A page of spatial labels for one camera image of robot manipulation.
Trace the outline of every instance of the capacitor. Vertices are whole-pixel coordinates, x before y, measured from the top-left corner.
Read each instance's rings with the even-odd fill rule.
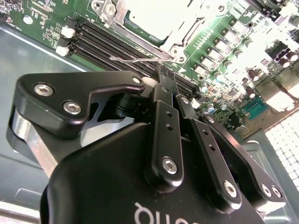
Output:
[[[287,68],[287,67],[290,66],[289,61],[288,61],[287,59],[285,59],[285,58],[280,59],[279,64],[280,64],[283,68]]]
[[[299,17],[297,17],[296,19],[294,19],[294,21],[292,22],[292,25],[296,28],[299,28]]]
[[[252,48],[253,45],[254,45],[254,41],[252,39],[248,39],[247,41],[245,41],[244,45],[247,47],[247,48]]]
[[[225,68],[226,68],[227,70],[232,70],[233,67],[234,67],[232,61],[226,61],[226,62],[224,63],[224,66],[225,66]]]
[[[243,55],[244,55],[244,52],[242,50],[235,51],[236,58],[241,59],[243,57]]]
[[[249,70],[248,71],[248,75],[255,82],[259,79],[258,74],[255,71],[253,71],[253,70]]]
[[[207,109],[205,109],[205,108],[201,110],[201,113],[202,113],[202,114],[209,114],[209,112],[208,112]]]
[[[201,87],[202,92],[207,92],[207,84],[206,83],[200,84],[200,87]]]
[[[214,113],[215,112],[214,104],[210,103],[206,105],[206,110],[208,113]]]
[[[220,71],[214,73],[214,77],[215,77],[216,81],[220,82],[220,83],[225,80],[224,75]]]
[[[247,92],[250,98],[256,97],[256,94],[254,93],[253,89],[250,86],[246,86],[245,91]]]
[[[289,52],[286,57],[291,61],[291,62],[294,62],[294,61],[297,61],[298,59],[298,55],[296,55],[294,52]]]

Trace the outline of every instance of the motherboard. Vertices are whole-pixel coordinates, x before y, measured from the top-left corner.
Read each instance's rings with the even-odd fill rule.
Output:
[[[299,99],[296,0],[0,0],[7,24],[96,70],[176,78],[198,113],[237,129]]]

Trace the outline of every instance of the metal bracket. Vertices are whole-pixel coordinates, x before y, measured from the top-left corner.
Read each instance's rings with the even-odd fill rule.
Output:
[[[199,150],[198,158],[207,171],[206,179],[202,180],[211,202],[222,212],[232,213],[242,205],[241,193],[235,183],[228,166],[216,144],[210,128],[198,121],[191,102],[184,96],[176,96],[181,113],[183,129],[187,131],[194,148]]]
[[[211,115],[202,115],[211,128],[231,172],[236,174],[242,193],[259,212],[271,212],[285,206],[282,189],[254,161],[231,134]]]
[[[149,156],[145,177],[161,193],[170,193],[184,179],[178,111],[172,107],[172,92],[157,84],[152,92]]]

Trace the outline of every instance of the white grid panel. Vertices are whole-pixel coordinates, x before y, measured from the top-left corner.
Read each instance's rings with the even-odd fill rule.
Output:
[[[299,191],[299,112],[268,130],[266,136]]]

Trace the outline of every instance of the silver screw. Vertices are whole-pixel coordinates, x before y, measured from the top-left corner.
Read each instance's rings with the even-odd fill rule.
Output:
[[[214,123],[214,122],[215,122],[214,119],[211,118],[211,117],[207,117],[207,120],[210,121],[211,123]]]
[[[182,98],[182,101],[183,101],[185,104],[188,104],[188,103],[189,103],[189,101],[188,101],[185,97]]]
[[[237,197],[237,190],[235,189],[235,187],[228,181],[225,181],[223,183],[224,189],[226,190],[226,192],[228,192],[229,195],[231,195],[232,197]]]
[[[178,171],[178,167],[175,164],[175,162],[169,158],[164,158],[162,161],[163,168],[169,173],[169,174],[176,174]]]
[[[226,111],[227,108],[228,108],[228,106],[227,106],[226,104],[222,104],[222,105],[220,106],[220,109],[221,109],[222,111]]]
[[[272,186],[272,190],[273,190],[274,193],[277,195],[277,197],[282,197],[280,191],[279,191],[276,187]]]
[[[46,84],[37,84],[34,86],[34,92],[36,92],[38,95],[44,96],[44,97],[48,97],[51,96],[54,91],[53,89],[46,85]]]
[[[262,186],[262,189],[263,189],[263,192],[265,193],[265,195],[268,197],[272,197],[271,191],[264,184],[262,184],[261,186]]]
[[[64,110],[70,114],[76,115],[81,112],[81,107],[76,102],[68,101],[64,103]]]
[[[100,10],[100,5],[97,2],[93,3],[93,7],[94,7],[95,10]]]
[[[138,83],[138,84],[141,83],[141,81],[138,78],[135,78],[135,77],[133,77],[133,81],[136,82],[136,83]]]
[[[109,4],[109,5],[106,6],[106,13],[107,13],[108,15],[114,15],[115,12],[116,12],[116,9],[115,9],[115,6],[114,6],[114,5]]]

